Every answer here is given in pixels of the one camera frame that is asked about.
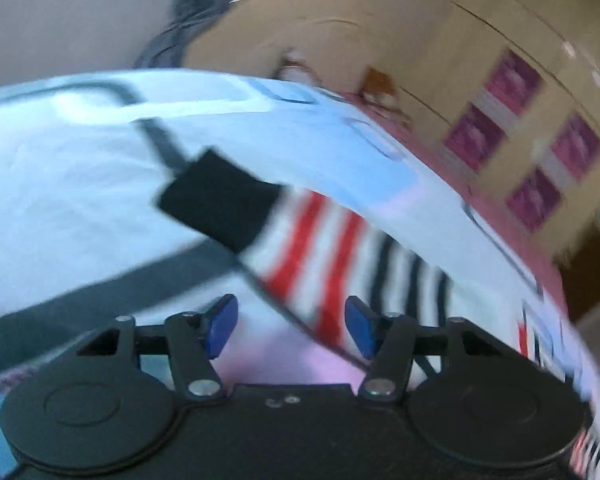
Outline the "striped knit child sweater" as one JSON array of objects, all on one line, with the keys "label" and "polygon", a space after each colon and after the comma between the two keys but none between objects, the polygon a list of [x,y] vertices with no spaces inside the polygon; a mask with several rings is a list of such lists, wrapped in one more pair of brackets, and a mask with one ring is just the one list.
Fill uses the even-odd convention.
[{"label": "striped knit child sweater", "polygon": [[416,322],[397,403],[414,433],[469,468],[527,471],[554,460],[600,479],[600,402],[560,315],[524,285],[485,288],[422,258],[373,222],[307,188],[268,183],[215,152],[162,192],[169,216],[229,249],[318,342],[358,352],[344,304]]}]

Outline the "patterned light blue bedspread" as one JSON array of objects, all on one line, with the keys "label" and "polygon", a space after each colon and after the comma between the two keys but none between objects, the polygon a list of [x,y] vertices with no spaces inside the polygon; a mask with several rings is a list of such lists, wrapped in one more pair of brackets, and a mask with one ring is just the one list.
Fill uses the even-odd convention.
[{"label": "patterned light blue bedspread", "polygon": [[[365,360],[318,342],[229,249],[160,208],[210,151],[336,200],[461,280],[526,285],[457,192],[321,89],[192,70],[1,88],[0,479],[579,479],[554,460],[465,467],[399,404],[360,398]],[[225,396],[192,402],[164,322],[227,294],[238,321],[211,362]],[[600,402],[600,370],[545,298]]]}]

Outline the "lower right pink poster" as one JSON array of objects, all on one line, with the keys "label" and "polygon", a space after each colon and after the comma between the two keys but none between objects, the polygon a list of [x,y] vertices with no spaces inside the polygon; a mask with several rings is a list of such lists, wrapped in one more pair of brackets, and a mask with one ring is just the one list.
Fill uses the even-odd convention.
[{"label": "lower right pink poster", "polygon": [[562,201],[562,193],[540,168],[533,169],[508,196],[506,206],[528,232],[537,231]]}]

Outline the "pink poster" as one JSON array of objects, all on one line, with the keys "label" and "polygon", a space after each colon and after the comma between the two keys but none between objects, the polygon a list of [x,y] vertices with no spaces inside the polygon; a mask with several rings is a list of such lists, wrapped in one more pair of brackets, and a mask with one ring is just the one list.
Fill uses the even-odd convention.
[{"label": "pink poster", "polygon": [[505,132],[482,110],[469,104],[443,145],[473,172],[479,172],[505,139]]},{"label": "pink poster", "polygon": [[550,149],[580,182],[600,157],[600,138],[579,114],[571,114]]},{"label": "pink poster", "polygon": [[516,116],[520,116],[541,90],[541,75],[520,55],[506,49],[484,88]]},{"label": "pink poster", "polygon": [[528,232],[537,231],[562,201],[562,193],[540,168],[533,169],[508,196],[506,206]]}]

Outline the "lower left pink poster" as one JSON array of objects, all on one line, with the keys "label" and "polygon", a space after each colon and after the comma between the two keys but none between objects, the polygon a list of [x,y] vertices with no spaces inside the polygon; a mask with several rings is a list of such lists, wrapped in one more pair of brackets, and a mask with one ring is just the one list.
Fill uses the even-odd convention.
[{"label": "lower left pink poster", "polygon": [[469,104],[443,145],[473,172],[479,172],[505,139],[505,132],[482,110]]}]

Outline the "orange plush toy pillow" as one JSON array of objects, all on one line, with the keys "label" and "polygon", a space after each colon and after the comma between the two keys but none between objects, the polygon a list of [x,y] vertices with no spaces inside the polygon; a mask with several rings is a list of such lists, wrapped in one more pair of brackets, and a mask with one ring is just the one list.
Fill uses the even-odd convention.
[{"label": "orange plush toy pillow", "polygon": [[360,97],[376,113],[404,128],[411,127],[411,118],[401,110],[398,90],[391,77],[369,67],[360,88]]}]

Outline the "upper right pink poster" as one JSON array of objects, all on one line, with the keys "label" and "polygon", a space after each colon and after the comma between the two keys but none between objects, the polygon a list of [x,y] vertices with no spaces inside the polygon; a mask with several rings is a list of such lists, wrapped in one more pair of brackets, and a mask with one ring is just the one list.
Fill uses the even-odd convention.
[{"label": "upper right pink poster", "polygon": [[600,157],[600,138],[579,114],[571,114],[550,149],[580,182]]}]

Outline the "upper left pink poster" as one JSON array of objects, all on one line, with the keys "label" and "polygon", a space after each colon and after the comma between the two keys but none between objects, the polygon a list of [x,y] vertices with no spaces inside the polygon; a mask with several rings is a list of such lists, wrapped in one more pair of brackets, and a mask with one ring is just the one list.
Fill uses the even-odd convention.
[{"label": "upper left pink poster", "polygon": [[541,75],[520,55],[506,49],[484,88],[516,116],[520,116],[541,90]]}]

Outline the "cream wardrobe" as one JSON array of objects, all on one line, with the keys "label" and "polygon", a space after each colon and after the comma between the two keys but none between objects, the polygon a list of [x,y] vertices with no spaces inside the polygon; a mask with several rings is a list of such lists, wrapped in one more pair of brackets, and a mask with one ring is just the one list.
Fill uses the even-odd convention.
[{"label": "cream wardrobe", "polygon": [[422,140],[564,258],[600,220],[600,0],[413,0],[380,67]]}]

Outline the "cream round headboard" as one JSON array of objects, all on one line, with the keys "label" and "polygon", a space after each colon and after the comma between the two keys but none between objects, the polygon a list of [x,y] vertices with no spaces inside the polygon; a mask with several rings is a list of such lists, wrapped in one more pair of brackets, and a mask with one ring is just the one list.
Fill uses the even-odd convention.
[{"label": "cream round headboard", "polygon": [[271,77],[296,50],[326,88],[353,92],[387,42],[379,0],[234,0],[189,43],[181,66]]}]

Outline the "grey curtain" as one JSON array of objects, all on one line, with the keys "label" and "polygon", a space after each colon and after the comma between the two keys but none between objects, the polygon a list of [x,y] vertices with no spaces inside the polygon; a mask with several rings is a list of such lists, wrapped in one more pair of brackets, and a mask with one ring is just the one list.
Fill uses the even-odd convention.
[{"label": "grey curtain", "polygon": [[233,0],[174,0],[171,21],[136,59],[137,70],[181,65],[187,46],[219,21]]}]

